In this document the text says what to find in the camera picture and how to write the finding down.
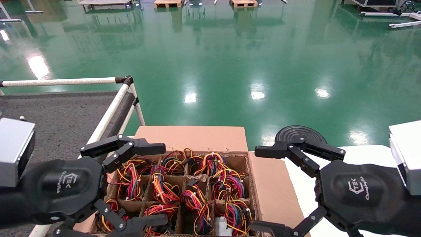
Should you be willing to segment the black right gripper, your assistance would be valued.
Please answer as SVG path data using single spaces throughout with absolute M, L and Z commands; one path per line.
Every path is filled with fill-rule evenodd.
M 317 201 L 341 231 L 412 236 L 412 195 L 396 168 L 333 161 L 317 179 Z

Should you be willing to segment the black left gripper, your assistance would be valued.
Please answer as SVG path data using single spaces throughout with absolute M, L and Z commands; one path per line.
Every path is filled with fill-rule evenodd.
M 116 213 L 101 199 L 104 195 L 104 171 L 113 173 L 135 155 L 165 152 L 164 143 L 150 144 L 145 138 L 134 139 L 119 134 L 85 145 L 80 149 L 83 156 L 80 159 L 56 159 L 36 165 L 23 174 L 20 181 L 30 222 L 45 225 L 71 219 L 79 223 L 98 210 L 114 226 L 108 237 L 143 237 L 146 227 L 167 225 L 166 214 L 124 221 L 123 209 Z M 112 155 L 101 164 L 92 159 L 109 153 Z M 73 230 L 68 221 L 55 229 L 54 236 L 94 237 Z

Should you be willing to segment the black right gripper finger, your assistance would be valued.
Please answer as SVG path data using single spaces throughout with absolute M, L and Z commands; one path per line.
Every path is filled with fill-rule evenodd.
M 272 146 L 260 145 L 255 147 L 255 155 L 257 157 L 289 159 L 309 177 L 320 179 L 320 165 L 309 158 L 307 154 L 338 165 L 343 163 L 346 152 L 338 147 L 329 145 L 325 138 L 319 135 L 315 138 L 306 137 L 305 135 L 298 135 L 288 139 L 281 138 L 281 140 L 275 141 Z
M 284 224 L 251 220 L 249 228 L 252 231 L 269 233 L 272 237 L 304 237 L 314 228 L 327 214 L 327 210 L 319 206 L 307 218 L 302 220 L 295 228 Z

